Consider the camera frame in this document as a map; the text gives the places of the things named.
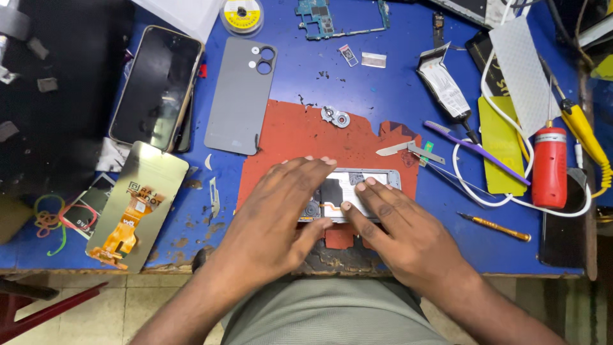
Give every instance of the yellow label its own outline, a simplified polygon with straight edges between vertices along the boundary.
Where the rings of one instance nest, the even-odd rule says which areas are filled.
[[[228,0],[224,6],[224,15],[235,28],[248,29],[260,21],[261,11],[254,0]]]

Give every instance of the gray phone back cover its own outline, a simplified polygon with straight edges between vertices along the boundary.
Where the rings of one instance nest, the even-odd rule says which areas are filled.
[[[253,53],[254,47],[259,52],[270,48],[275,56],[264,60],[260,53]],[[276,57],[277,49],[272,45],[228,38],[204,137],[207,147],[244,155],[256,154]],[[251,61],[256,65],[267,61],[270,72],[261,74],[257,67],[249,66]]]

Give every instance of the toothbrush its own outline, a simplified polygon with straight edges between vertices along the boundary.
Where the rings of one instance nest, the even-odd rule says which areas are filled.
[[[461,141],[460,139],[457,139],[457,138],[453,137],[451,134],[449,134],[449,132],[451,131],[449,128],[443,127],[443,126],[439,125],[438,123],[435,123],[435,122],[432,122],[432,121],[424,122],[424,126],[439,132],[441,135],[443,135],[444,137],[446,137],[450,141],[452,141],[452,142],[454,142],[456,144],[460,144],[462,146],[465,146],[465,147],[467,147],[469,149],[472,149],[475,152],[477,152],[478,154],[482,155],[483,157],[486,157],[492,163],[496,164],[502,170],[506,171],[509,175],[511,175],[512,177],[515,177],[517,180],[520,180],[523,184],[525,184],[525,185],[530,185],[531,184],[530,181],[524,179],[518,173],[516,173],[515,171],[511,170],[511,168],[509,168],[508,166],[504,165],[504,163],[499,161],[496,157],[492,156],[488,151],[485,151],[481,146],[475,145],[472,142]]]

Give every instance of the yellow soldering iron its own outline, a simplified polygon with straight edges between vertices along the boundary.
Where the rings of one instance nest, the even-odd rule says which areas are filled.
[[[562,108],[562,120],[571,130],[575,138],[579,140],[581,146],[587,152],[588,155],[600,166],[602,170],[602,180],[600,182],[601,189],[592,195],[592,198],[602,195],[607,188],[611,187],[611,177],[613,176],[613,170],[611,170],[611,164],[606,154],[604,154],[603,148],[600,146],[598,140],[594,136],[594,131],[590,126],[590,123],[585,118],[585,114],[578,104],[575,104],[572,100],[564,97],[564,93],[559,86],[556,87],[562,101],[560,107]]]

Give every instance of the red heat-resistant mat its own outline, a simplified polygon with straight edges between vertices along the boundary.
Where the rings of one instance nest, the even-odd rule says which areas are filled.
[[[305,110],[301,104],[269,99],[259,142],[262,150],[247,157],[243,164],[237,209],[272,165],[309,155],[336,159],[339,168],[395,169],[400,173],[402,191],[415,199],[417,157],[408,151],[387,157],[375,152],[411,140],[420,147],[421,136],[401,123],[390,121],[380,124],[377,136],[366,118],[354,114],[349,114],[349,118],[351,122],[346,128],[337,128],[322,120],[321,108]],[[326,247],[351,247],[354,234],[350,225],[336,224],[326,231]]]

